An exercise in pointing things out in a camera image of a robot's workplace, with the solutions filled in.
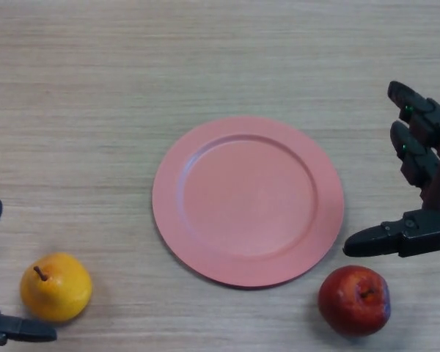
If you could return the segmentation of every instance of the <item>wood grain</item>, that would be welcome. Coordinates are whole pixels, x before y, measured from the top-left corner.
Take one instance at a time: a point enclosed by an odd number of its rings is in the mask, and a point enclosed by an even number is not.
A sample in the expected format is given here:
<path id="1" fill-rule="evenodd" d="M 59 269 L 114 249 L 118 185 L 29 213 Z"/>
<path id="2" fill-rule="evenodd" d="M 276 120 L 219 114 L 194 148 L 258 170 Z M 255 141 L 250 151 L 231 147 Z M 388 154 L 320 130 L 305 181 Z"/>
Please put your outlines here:
<path id="1" fill-rule="evenodd" d="M 0 307 L 24 314 L 24 268 L 53 250 L 91 271 L 85 314 L 52 345 L 0 351 L 440 351 L 440 252 L 355 260 L 354 231 L 420 206 L 389 140 L 392 79 L 440 102 L 440 0 L 1 0 Z M 158 163 L 235 114 L 288 122 L 329 154 L 345 225 L 312 271 L 272 290 L 217 287 L 155 231 Z M 349 263 L 383 274 L 392 318 L 347 341 L 315 294 Z"/>

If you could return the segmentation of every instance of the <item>plate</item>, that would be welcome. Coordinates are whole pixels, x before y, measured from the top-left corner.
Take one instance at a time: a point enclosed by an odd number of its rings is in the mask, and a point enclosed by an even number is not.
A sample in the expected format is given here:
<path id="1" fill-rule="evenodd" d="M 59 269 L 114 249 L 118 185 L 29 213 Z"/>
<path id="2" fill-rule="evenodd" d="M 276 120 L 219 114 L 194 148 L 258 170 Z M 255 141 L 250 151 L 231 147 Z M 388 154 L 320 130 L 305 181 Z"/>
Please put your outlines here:
<path id="1" fill-rule="evenodd" d="M 342 226 L 342 184 L 305 133 L 276 120 L 227 117 L 169 149 L 153 215 L 190 269 L 236 287 L 288 282 L 317 264 Z"/>

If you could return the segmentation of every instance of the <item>red apple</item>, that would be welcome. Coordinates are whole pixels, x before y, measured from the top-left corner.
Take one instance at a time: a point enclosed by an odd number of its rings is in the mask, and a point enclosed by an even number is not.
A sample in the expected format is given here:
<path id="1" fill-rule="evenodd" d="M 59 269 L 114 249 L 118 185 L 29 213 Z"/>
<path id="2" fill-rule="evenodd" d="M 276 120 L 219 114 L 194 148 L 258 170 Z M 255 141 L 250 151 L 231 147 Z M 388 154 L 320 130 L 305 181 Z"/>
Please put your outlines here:
<path id="1" fill-rule="evenodd" d="M 391 315 L 385 279 L 363 266 L 331 272 L 318 294 L 318 309 L 338 334 L 363 337 L 382 329 Z"/>

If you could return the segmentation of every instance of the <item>table surface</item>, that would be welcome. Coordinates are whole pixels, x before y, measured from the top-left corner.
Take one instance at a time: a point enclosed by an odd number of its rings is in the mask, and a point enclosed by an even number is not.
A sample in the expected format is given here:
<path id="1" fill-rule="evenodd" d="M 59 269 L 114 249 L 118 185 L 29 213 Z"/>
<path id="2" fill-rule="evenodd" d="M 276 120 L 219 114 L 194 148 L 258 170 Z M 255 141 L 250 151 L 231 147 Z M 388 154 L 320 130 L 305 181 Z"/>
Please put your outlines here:
<path id="1" fill-rule="evenodd" d="M 440 351 L 440 252 L 349 258 L 353 232 L 419 208 L 389 140 L 396 79 L 440 102 L 440 0 L 0 1 L 0 307 L 25 314 L 26 266 L 70 252 L 85 313 L 52 345 L 0 351 Z M 314 138 L 342 178 L 345 223 L 301 278 L 242 291 L 177 264 L 150 197 L 166 150 L 201 122 L 258 114 Z M 316 293 L 360 264 L 392 316 L 349 341 Z"/>

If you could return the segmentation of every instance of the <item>pear stem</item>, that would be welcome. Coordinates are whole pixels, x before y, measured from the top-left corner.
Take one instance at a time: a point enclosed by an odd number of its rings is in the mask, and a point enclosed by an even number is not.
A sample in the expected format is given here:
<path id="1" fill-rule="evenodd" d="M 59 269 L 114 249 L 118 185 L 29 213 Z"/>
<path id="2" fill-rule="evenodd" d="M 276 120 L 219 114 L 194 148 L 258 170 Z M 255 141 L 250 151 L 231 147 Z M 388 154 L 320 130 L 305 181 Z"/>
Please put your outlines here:
<path id="1" fill-rule="evenodd" d="M 39 277 L 41 278 L 41 280 L 43 281 L 47 281 L 48 277 L 46 275 L 43 274 L 43 272 L 41 271 L 41 269 L 39 269 L 39 266 L 35 266 L 33 267 L 34 271 L 37 272 L 37 275 L 39 275 Z"/>

